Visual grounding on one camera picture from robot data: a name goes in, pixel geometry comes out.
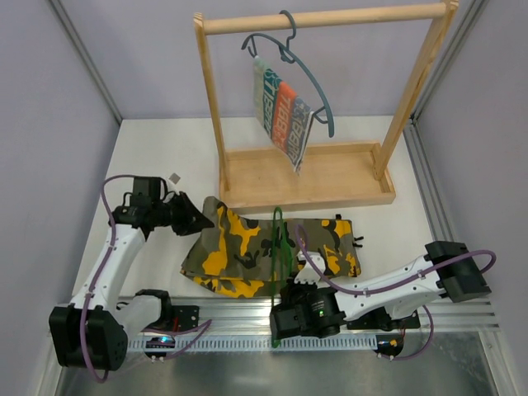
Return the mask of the green wire hanger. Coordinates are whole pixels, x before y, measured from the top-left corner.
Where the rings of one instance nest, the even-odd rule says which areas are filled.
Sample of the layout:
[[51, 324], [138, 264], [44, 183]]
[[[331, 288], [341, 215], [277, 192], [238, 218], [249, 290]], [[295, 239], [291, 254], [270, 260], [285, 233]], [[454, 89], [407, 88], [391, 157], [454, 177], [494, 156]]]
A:
[[273, 210], [271, 231], [271, 313], [278, 311], [278, 306], [283, 305], [285, 297], [284, 288], [287, 279], [293, 271], [292, 249], [295, 244], [290, 241], [288, 224], [283, 217], [280, 206]]

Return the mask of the camouflage yellow green trousers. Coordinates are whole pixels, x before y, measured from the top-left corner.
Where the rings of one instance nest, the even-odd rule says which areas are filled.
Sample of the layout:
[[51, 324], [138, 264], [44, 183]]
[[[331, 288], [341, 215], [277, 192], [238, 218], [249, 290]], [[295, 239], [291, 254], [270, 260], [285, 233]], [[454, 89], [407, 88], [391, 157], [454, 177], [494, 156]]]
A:
[[[249, 219], [236, 214], [221, 200], [204, 200], [204, 215], [214, 223], [204, 229], [181, 264], [181, 274], [197, 285], [235, 299], [271, 296], [272, 219]], [[355, 278], [361, 274], [356, 250], [360, 246], [349, 219], [285, 219], [288, 224], [294, 275], [301, 269], [295, 229], [309, 252], [318, 252], [325, 261], [329, 278]]]

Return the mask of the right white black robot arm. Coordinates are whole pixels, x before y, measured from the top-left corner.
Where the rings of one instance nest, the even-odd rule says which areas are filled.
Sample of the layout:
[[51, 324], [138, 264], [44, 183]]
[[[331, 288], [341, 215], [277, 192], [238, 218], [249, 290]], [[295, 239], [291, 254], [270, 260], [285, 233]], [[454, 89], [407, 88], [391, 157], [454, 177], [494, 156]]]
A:
[[474, 260], [482, 251], [448, 241], [428, 243], [426, 251], [398, 270], [339, 285], [323, 274], [320, 254], [302, 249], [297, 257], [303, 269], [289, 278], [271, 309], [273, 339], [325, 338], [342, 328], [389, 332], [437, 299], [460, 303], [490, 294]]

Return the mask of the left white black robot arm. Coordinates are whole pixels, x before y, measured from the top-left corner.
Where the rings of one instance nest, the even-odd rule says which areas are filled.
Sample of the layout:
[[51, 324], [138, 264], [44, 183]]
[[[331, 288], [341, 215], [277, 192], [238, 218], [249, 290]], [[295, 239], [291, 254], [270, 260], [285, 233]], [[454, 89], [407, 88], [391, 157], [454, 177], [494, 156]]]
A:
[[185, 237], [214, 225], [185, 192], [170, 188], [168, 179], [132, 176], [131, 181], [131, 190], [115, 208], [101, 194], [108, 215], [101, 252], [78, 293], [49, 315], [54, 352], [62, 367], [109, 374], [125, 362], [131, 339], [142, 332], [171, 332], [177, 318], [170, 294], [142, 289], [120, 308], [125, 278], [156, 229], [170, 228]]

